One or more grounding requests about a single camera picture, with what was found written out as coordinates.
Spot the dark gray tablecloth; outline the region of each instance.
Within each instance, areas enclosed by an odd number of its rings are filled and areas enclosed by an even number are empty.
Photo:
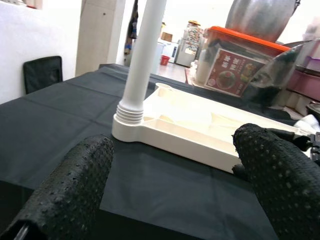
[[[100,209],[203,239],[276,240],[247,182],[111,136],[127,72],[117,65],[105,66],[0,105],[0,180],[35,189],[75,144],[104,134],[114,142],[115,158]],[[246,108],[237,98],[211,96],[205,89],[154,75],[147,95],[155,82]],[[290,121],[285,113],[272,114]]]

